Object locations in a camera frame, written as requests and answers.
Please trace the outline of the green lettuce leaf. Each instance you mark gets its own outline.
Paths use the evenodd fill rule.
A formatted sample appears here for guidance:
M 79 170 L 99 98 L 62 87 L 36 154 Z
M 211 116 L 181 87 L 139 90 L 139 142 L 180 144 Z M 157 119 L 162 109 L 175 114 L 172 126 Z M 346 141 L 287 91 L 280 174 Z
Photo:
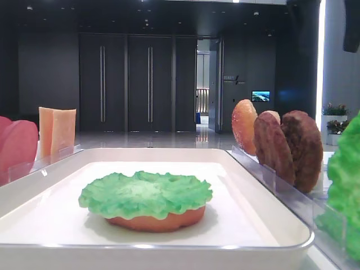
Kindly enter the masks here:
M 329 158 L 328 208 L 315 219 L 317 227 L 346 247 L 350 258 L 359 262 L 359 116 L 354 117 Z
M 193 175 L 137 171 L 132 176 L 111 173 L 87 184 L 80 207 L 110 219 L 136 217 L 165 219 L 202 208 L 213 197 L 210 183 Z

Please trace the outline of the bread slice front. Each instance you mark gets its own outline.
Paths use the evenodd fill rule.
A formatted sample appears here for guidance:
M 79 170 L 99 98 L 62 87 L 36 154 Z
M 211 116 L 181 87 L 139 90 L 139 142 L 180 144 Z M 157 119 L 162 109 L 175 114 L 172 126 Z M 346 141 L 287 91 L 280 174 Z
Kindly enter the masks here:
M 232 132 L 239 147 L 251 156 L 256 155 L 254 145 L 254 122 L 258 114 L 252 102 L 241 100 L 234 107 L 231 116 Z

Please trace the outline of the bread slice on tray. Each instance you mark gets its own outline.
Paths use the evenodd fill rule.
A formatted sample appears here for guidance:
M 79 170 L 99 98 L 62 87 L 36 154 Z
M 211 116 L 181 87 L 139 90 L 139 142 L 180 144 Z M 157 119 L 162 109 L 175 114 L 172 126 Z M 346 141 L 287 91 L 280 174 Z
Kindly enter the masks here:
M 184 227 L 198 223 L 205 214 L 206 206 L 196 210 L 186 210 L 183 214 L 169 213 L 165 219 L 156 219 L 151 216 L 140 216 L 132 219 L 115 217 L 106 219 L 110 224 L 127 228 L 133 231 L 165 233 L 174 232 Z

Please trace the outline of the orange cheese slice front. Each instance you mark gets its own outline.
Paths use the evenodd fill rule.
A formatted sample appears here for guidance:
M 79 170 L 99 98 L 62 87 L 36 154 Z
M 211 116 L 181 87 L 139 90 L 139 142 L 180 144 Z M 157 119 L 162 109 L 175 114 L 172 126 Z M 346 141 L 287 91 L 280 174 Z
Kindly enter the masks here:
M 76 109 L 53 110 L 51 163 L 74 151 L 76 114 Z

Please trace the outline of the orange cheese slice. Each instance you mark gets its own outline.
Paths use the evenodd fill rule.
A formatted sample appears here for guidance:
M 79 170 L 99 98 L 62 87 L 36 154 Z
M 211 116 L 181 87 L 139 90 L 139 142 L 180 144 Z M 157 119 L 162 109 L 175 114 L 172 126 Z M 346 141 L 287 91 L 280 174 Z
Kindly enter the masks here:
M 74 151 L 76 114 L 76 109 L 53 110 L 51 163 Z
M 40 158 L 51 155 L 54 109 L 39 107 Z

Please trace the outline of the brown meat patty front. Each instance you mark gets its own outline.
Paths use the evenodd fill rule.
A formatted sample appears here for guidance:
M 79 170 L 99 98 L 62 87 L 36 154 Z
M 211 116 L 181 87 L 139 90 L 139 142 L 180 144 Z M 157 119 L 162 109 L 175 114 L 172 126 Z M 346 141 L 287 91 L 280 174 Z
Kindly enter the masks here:
M 295 187 L 309 193 L 316 186 L 322 169 L 321 133 L 315 120 L 299 110 L 283 115 L 281 129 L 292 154 Z

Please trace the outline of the orange cheese slice rear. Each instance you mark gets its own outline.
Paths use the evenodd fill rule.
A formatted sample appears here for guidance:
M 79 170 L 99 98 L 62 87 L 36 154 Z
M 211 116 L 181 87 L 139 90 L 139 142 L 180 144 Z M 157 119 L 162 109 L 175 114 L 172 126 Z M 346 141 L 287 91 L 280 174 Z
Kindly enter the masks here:
M 39 107 L 40 158 L 51 155 L 54 109 Z

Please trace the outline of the red tomato slice rear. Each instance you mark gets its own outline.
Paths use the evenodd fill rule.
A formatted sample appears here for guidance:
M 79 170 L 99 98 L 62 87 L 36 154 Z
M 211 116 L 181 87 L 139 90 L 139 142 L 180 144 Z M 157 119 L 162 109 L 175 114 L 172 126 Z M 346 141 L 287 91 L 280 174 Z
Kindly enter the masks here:
M 6 136 L 9 134 L 12 123 L 13 123 L 13 121 L 10 120 L 9 118 L 0 116 L 1 141 L 3 141 L 6 138 Z

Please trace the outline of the dark double doors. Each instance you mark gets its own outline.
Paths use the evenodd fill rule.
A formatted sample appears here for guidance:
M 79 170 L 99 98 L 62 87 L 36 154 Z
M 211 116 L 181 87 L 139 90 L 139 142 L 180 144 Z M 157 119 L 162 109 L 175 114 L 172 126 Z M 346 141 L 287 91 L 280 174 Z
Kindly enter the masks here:
M 194 37 L 81 34 L 80 128 L 192 132 Z

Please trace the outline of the white flower planter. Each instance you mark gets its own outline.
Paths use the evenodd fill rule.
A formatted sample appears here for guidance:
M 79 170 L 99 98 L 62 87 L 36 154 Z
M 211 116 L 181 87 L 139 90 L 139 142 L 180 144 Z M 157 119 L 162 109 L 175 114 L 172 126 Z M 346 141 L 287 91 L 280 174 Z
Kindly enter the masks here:
M 349 110 L 343 104 L 328 103 L 322 110 L 321 136 L 323 143 L 337 146 L 340 135 L 347 127 Z

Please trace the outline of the white rectangular tray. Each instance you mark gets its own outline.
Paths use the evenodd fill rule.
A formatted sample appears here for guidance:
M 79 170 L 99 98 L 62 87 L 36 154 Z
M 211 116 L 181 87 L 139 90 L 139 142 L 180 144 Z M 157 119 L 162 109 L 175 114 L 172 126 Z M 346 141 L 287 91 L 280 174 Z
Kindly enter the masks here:
M 94 179 L 195 176 L 213 198 L 196 225 L 130 231 L 81 208 Z M 1 187 L 2 269 L 299 269 L 314 232 L 228 152 L 93 148 Z

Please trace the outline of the clear acrylic left rack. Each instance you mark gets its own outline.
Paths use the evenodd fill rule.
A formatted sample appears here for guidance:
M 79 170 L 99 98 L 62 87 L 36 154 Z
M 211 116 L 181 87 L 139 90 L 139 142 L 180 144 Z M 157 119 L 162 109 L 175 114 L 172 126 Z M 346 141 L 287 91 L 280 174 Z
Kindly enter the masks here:
M 80 145 L 75 145 L 74 147 L 63 148 L 55 154 L 41 159 L 36 157 L 35 161 L 32 161 L 30 163 L 22 163 L 12 166 L 8 168 L 5 172 L 1 172 L 1 186 L 16 181 L 37 170 L 41 170 L 46 166 L 54 164 L 80 151 L 82 151 Z

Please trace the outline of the clear acrylic food rack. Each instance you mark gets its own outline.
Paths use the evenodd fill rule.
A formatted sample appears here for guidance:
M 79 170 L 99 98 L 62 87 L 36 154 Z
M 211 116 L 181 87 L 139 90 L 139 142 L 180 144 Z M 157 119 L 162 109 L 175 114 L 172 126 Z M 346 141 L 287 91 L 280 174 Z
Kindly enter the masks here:
M 359 261 L 351 256 L 349 250 L 350 237 L 359 240 L 359 231 L 327 204 L 325 190 L 303 194 L 238 147 L 233 146 L 228 153 L 313 230 L 314 244 L 308 250 L 301 269 L 359 269 Z

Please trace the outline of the black hanging speaker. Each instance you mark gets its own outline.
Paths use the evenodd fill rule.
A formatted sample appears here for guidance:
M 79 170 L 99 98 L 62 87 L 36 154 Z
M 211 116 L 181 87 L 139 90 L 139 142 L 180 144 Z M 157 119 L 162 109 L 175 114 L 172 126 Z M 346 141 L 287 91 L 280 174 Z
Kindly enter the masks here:
M 344 0 L 345 33 L 343 50 L 356 53 L 359 48 L 359 0 Z

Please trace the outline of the small wall screen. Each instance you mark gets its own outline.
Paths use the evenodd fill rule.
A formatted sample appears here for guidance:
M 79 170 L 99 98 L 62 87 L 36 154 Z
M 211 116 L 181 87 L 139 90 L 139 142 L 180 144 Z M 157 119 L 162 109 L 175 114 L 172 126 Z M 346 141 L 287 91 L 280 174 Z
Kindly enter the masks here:
M 252 102 L 269 102 L 270 91 L 252 91 L 251 93 Z

